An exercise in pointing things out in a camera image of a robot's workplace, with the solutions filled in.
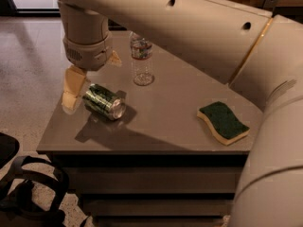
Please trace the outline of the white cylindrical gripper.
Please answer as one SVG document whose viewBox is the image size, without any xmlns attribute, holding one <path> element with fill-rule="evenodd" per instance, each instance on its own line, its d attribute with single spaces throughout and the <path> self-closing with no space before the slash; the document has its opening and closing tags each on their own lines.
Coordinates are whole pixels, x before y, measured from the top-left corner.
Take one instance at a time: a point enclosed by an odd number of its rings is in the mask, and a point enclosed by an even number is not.
<svg viewBox="0 0 303 227">
<path fill-rule="evenodd" d="M 86 82 L 86 71 L 97 71 L 106 62 L 121 64 L 122 61 L 117 52 L 113 51 L 112 33 L 106 35 L 101 42 L 93 44 L 74 43 L 66 37 L 62 42 L 66 58 L 73 64 L 64 73 L 62 106 L 67 111 L 75 111 Z"/>
</svg>

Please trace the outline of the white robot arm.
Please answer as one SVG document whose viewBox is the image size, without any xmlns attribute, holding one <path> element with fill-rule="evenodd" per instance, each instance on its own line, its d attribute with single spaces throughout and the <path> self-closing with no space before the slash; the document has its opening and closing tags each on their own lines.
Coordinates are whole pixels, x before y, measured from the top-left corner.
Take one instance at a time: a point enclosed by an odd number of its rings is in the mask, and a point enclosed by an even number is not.
<svg viewBox="0 0 303 227">
<path fill-rule="evenodd" d="M 89 71 L 112 55 L 111 19 L 229 85 L 263 120 L 228 227 L 302 227 L 302 25 L 226 0 L 57 0 L 74 110 Z"/>
</svg>

